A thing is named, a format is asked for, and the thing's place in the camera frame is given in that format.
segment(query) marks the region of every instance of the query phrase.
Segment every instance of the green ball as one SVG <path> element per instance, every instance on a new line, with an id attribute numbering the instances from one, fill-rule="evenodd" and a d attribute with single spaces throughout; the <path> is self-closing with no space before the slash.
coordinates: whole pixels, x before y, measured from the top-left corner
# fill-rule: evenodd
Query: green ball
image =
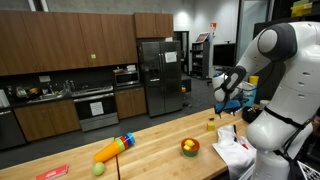
<path id="1" fill-rule="evenodd" d="M 102 162 L 97 162 L 93 167 L 92 167 L 92 173 L 95 176 L 100 176 L 104 170 L 106 169 L 105 165 Z"/>

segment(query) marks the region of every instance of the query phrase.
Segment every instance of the stove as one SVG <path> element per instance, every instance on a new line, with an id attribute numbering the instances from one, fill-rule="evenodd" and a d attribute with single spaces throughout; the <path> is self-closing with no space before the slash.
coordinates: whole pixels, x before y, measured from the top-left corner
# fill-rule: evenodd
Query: stove
<path id="1" fill-rule="evenodd" d="M 72 97 L 82 97 L 87 95 L 95 95 L 100 93 L 112 92 L 113 86 L 111 81 L 97 81 L 79 83 L 75 85 L 74 91 L 72 91 Z"/>
<path id="2" fill-rule="evenodd" d="M 83 132 L 119 123 L 111 81 L 76 84 L 72 97 Z"/>

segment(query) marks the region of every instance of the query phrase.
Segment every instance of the microwave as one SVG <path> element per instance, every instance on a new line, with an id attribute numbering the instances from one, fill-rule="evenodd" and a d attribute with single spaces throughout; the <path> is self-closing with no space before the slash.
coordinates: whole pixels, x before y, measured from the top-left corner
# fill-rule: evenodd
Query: microwave
<path id="1" fill-rule="evenodd" d="M 116 86 L 125 86 L 140 83 L 140 77 L 138 71 L 127 71 L 117 73 L 115 76 Z"/>

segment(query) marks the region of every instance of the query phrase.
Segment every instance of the cabinet door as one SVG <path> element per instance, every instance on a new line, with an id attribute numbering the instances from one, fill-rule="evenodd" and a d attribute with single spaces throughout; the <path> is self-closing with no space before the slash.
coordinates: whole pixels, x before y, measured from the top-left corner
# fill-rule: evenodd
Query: cabinet door
<path id="1" fill-rule="evenodd" d="M 131 89 L 131 101 L 134 115 L 147 112 L 143 87 Z"/>
<path id="2" fill-rule="evenodd" d="M 113 14 L 101 14 L 104 42 L 108 51 L 108 61 L 110 65 L 125 64 L 121 46 L 121 34 L 119 32 L 118 16 Z"/>
<path id="3" fill-rule="evenodd" d="M 107 66 L 107 52 L 104 43 L 101 18 L 99 14 L 78 14 L 89 65 Z"/>
<path id="4" fill-rule="evenodd" d="M 52 13 L 21 12 L 41 71 L 66 69 L 60 36 Z"/>
<path id="5" fill-rule="evenodd" d="M 134 13 L 136 38 L 156 37 L 156 21 L 153 13 Z"/>
<path id="6" fill-rule="evenodd" d="M 71 100 L 60 101 L 57 106 L 49 107 L 48 111 L 57 134 L 80 129 L 78 115 Z"/>
<path id="7" fill-rule="evenodd" d="M 173 15 L 156 14 L 157 37 L 173 37 Z"/>
<path id="8" fill-rule="evenodd" d="M 88 57 L 80 29 L 78 15 L 75 13 L 53 13 L 61 38 L 68 69 L 87 67 Z"/>
<path id="9" fill-rule="evenodd" d="M 133 16 L 118 15 L 118 23 L 124 63 L 138 63 Z"/>
<path id="10" fill-rule="evenodd" d="M 0 56 L 0 76 L 5 76 L 8 74 L 9 74 L 9 72 L 8 72 L 6 66 L 4 65 L 2 58 Z"/>
<path id="11" fill-rule="evenodd" d="M 119 119 L 133 116 L 130 90 L 116 91 L 115 97 Z"/>
<path id="12" fill-rule="evenodd" d="M 0 11 L 0 56 L 10 74 L 38 70 L 30 39 L 18 11 Z"/>
<path id="13" fill-rule="evenodd" d="M 28 141 L 56 134 L 46 109 L 34 109 L 33 107 L 28 109 L 28 107 L 15 109 L 15 114 Z"/>

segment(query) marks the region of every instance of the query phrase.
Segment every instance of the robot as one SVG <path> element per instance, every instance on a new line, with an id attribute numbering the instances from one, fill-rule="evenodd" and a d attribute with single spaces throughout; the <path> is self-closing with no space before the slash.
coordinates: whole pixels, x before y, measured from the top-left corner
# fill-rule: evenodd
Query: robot
<path id="1" fill-rule="evenodd" d="M 238 85 L 269 63 L 286 70 L 269 105 L 246 130 L 257 149 L 251 179 L 285 180 L 290 162 L 312 132 L 311 118 L 320 106 L 320 23 L 270 26 L 250 43 L 228 76 L 212 78 L 214 96 L 227 103 Z"/>

